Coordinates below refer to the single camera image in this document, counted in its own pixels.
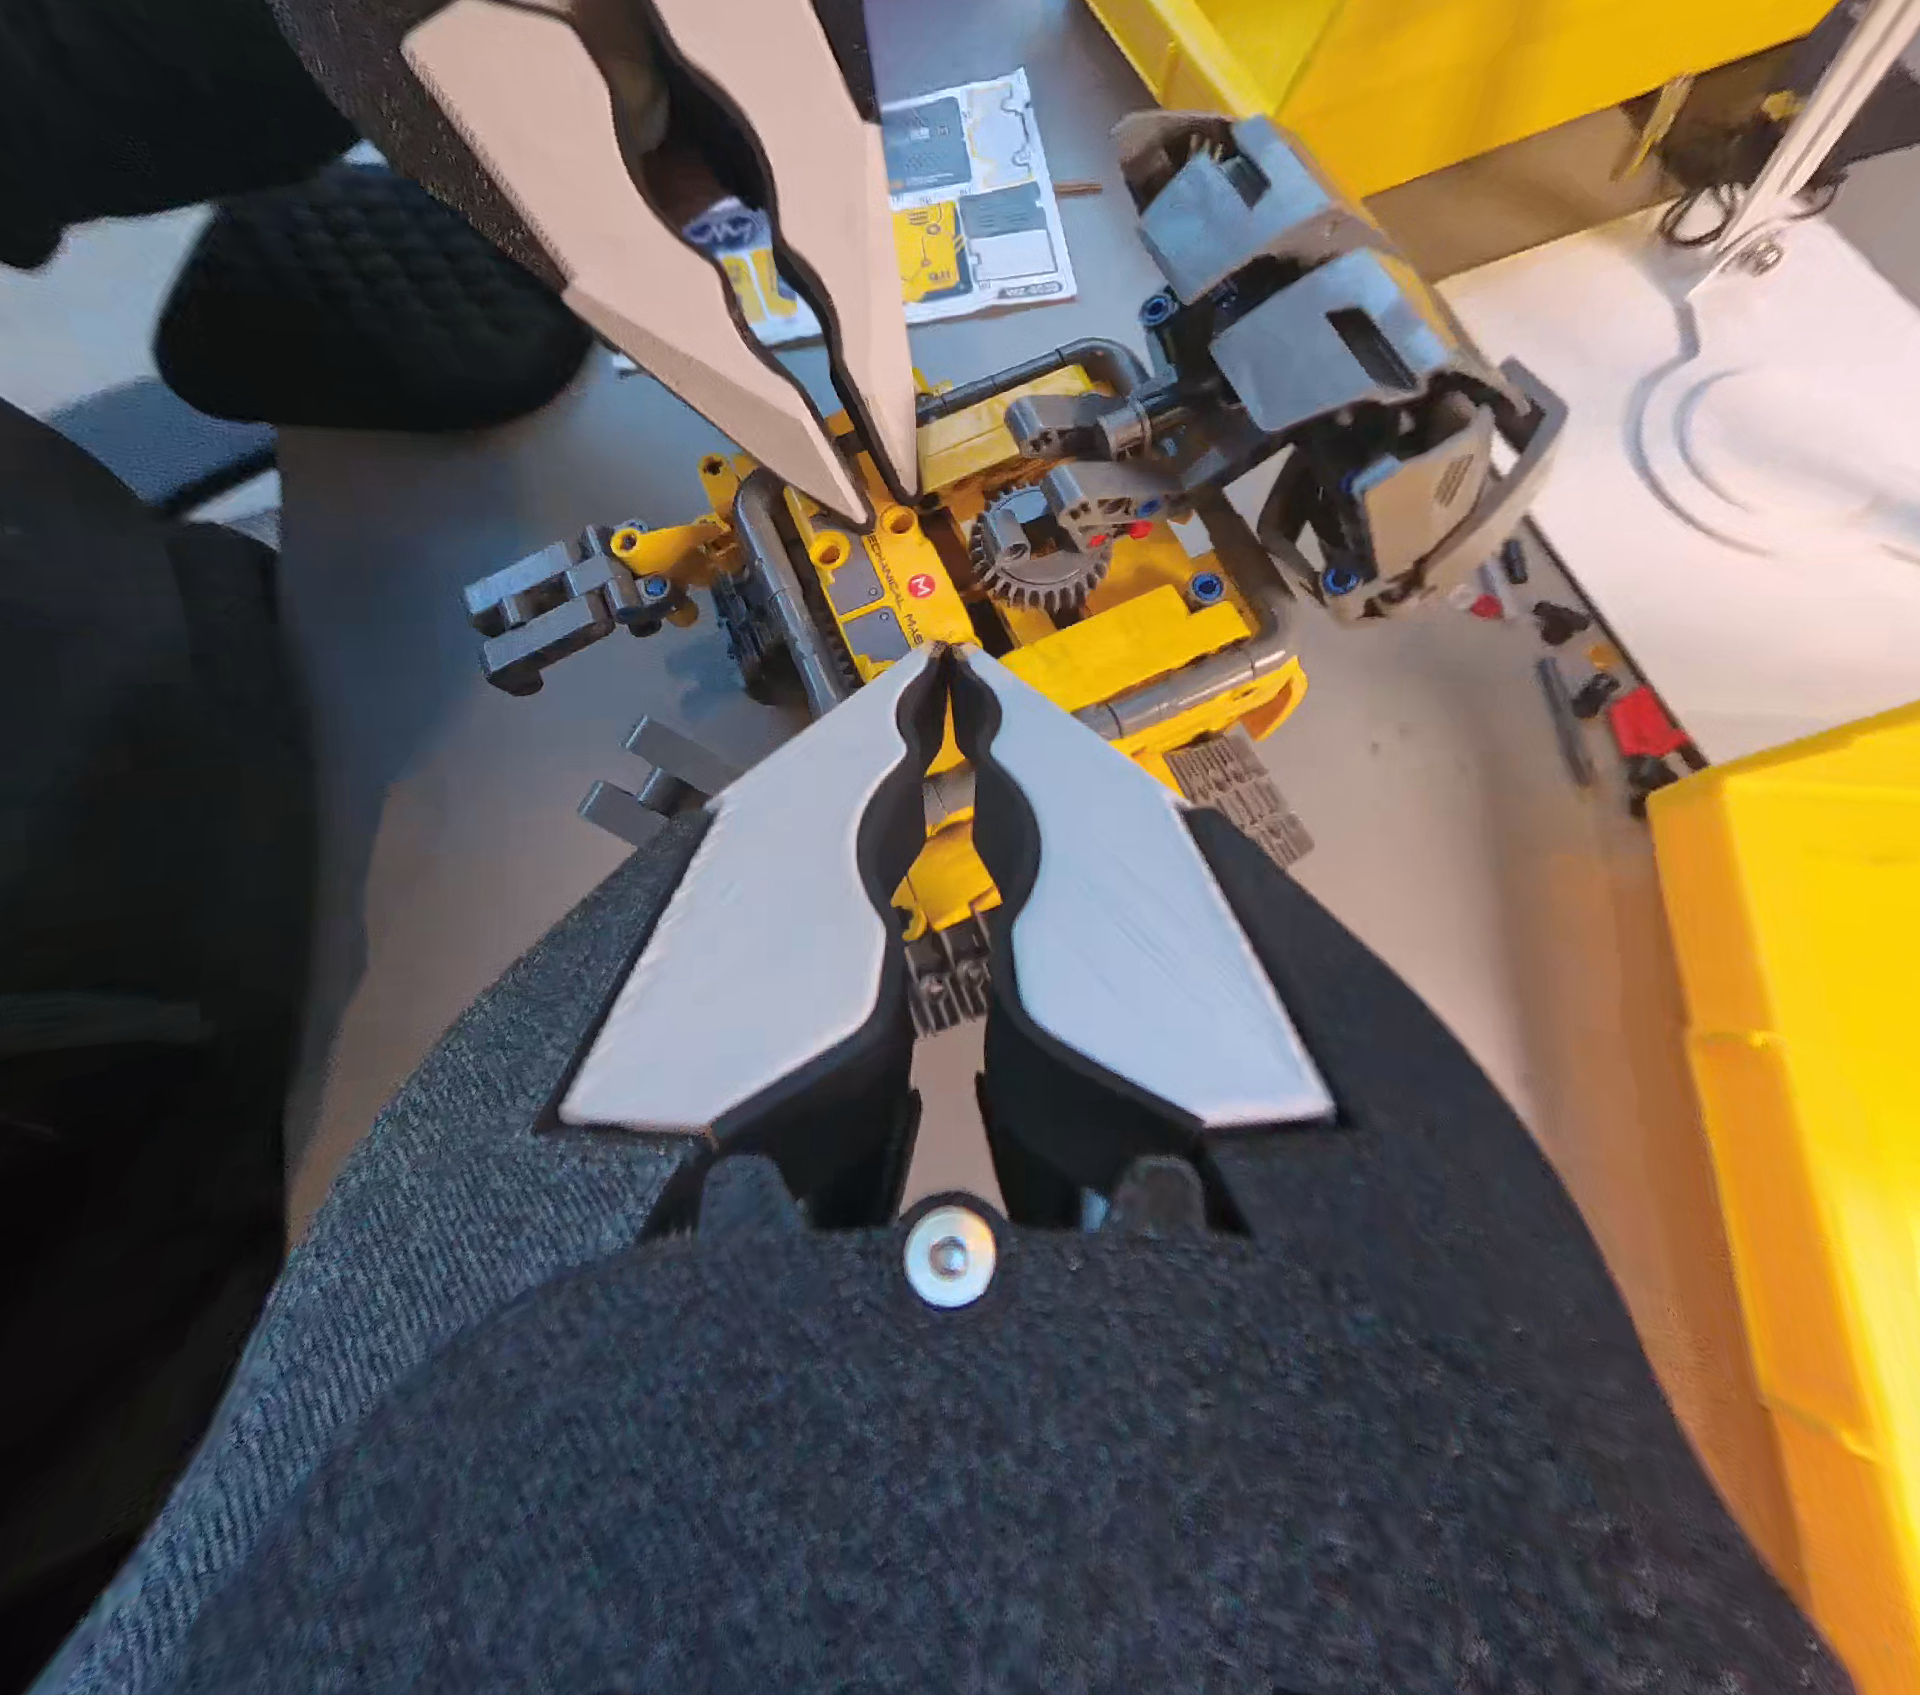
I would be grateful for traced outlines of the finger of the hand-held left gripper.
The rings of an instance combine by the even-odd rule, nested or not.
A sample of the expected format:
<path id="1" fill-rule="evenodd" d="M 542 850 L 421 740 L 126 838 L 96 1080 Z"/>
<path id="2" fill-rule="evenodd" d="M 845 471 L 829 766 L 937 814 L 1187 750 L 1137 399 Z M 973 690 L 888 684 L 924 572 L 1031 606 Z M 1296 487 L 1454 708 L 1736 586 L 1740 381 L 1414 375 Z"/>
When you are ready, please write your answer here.
<path id="1" fill-rule="evenodd" d="M 639 189 L 582 37 L 531 7 L 457 0 L 403 53 L 561 269 L 567 307 L 759 465 L 868 524 L 800 389 L 743 337 L 728 281 Z"/>
<path id="2" fill-rule="evenodd" d="M 815 0 L 648 0 L 674 61 L 756 155 L 792 287 L 888 489 L 921 495 L 916 379 L 882 129 L 858 107 Z"/>

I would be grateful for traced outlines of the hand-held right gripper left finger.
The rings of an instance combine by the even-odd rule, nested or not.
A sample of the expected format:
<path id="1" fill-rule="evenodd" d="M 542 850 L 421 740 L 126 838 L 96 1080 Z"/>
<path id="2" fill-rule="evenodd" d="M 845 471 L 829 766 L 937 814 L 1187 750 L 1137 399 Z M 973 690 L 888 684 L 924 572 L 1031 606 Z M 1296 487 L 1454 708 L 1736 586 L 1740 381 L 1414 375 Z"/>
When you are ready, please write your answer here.
<path id="1" fill-rule="evenodd" d="M 825 1228 L 897 1214 L 921 1116 L 897 898 L 929 836 L 947 656 L 910 652 L 714 796 L 563 1128 L 764 1158 Z"/>

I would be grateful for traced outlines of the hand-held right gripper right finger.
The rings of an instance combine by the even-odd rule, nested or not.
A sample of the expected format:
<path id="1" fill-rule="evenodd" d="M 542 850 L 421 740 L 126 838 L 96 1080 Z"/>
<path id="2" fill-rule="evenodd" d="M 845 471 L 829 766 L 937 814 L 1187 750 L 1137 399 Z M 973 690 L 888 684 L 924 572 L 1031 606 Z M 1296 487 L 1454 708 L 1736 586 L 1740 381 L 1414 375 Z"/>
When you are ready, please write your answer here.
<path id="1" fill-rule="evenodd" d="M 998 894 L 977 1102 L 1006 1216 L 1076 1228 L 1173 1164 L 1202 1222 L 1240 1228 L 1216 1146 L 1338 1126 L 1221 874 L 1249 846 L 975 648 L 956 738 Z"/>

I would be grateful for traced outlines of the white sticker sheet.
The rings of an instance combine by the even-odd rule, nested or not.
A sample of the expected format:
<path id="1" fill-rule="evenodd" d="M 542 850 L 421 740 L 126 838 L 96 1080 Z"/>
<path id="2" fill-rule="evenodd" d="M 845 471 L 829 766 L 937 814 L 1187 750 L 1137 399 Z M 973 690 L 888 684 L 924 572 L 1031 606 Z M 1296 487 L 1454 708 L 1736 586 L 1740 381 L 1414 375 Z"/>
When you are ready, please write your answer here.
<path id="1" fill-rule="evenodd" d="M 913 329 L 1076 297 L 1025 71 L 886 105 L 880 139 Z M 816 313 L 781 279 L 763 213 L 725 199 L 692 221 L 685 241 L 726 277 L 763 347 L 823 339 Z"/>

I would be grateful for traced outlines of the yellow grey brick robot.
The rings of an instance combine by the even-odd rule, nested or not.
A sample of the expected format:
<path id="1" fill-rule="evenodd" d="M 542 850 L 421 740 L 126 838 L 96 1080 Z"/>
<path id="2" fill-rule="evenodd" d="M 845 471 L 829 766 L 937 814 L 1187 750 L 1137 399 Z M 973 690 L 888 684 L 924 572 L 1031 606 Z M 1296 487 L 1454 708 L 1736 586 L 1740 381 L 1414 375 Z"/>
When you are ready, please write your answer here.
<path id="1" fill-rule="evenodd" d="M 1296 862 L 1257 750 L 1309 692 L 1293 604 L 1360 626 L 1456 594 L 1539 498 L 1569 411 L 1491 365 L 1278 125 L 1137 117 L 1116 149 L 1160 275 L 1153 365 L 1076 343 L 923 395 L 913 506 L 834 413 L 865 530 L 712 455 L 694 520 L 591 528 L 469 584 L 486 680 L 535 696 L 615 632 L 692 626 L 701 596 L 747 692 L 813 718 L 908 652 L 975 644 Z"/>

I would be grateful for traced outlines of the person's left forearm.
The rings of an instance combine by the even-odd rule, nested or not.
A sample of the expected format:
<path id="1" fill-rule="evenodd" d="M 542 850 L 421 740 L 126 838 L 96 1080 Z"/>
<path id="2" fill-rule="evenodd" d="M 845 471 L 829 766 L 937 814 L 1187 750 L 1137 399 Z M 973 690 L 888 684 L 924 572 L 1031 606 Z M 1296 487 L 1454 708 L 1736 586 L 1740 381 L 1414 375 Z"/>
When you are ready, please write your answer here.
<path id="1" fill-rule="evenodd" d="M 297 183 L 359 143 L 268 0 L 3 0 L 3 263 Z"/>

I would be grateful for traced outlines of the scattered small brick parts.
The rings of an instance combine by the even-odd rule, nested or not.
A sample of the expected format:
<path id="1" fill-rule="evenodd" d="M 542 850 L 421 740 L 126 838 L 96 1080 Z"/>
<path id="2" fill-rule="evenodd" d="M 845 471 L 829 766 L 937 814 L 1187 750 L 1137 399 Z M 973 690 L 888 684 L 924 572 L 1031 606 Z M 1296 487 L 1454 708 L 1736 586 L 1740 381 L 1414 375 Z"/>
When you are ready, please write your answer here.
<path id="1" fill-rule="evenodd" d="M 1644 826 L 1661 792 L 1708 770 L 1703 746 L 1544 540 L 1507 536 L 1476 572 L 1463 610 L 1524 636 L 1532 694 L 1576 794 L 1606 796 Z"/>

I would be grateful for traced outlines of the white booklet stand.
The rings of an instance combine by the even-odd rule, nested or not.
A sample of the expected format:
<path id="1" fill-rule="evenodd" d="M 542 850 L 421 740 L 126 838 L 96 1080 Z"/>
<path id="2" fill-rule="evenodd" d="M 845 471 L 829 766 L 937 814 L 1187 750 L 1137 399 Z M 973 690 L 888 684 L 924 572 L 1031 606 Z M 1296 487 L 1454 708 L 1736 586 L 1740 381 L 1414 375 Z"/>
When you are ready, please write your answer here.
<path id="1" fill-rule="evenodd" d="M 1644 213 L 1445 285 L 1566 399 L 1536 516 L 1711 760 L 1917 700 L 1917 305 L 1808 215 L 1914 45 L 1869 0 L 1715 243 Z"/>

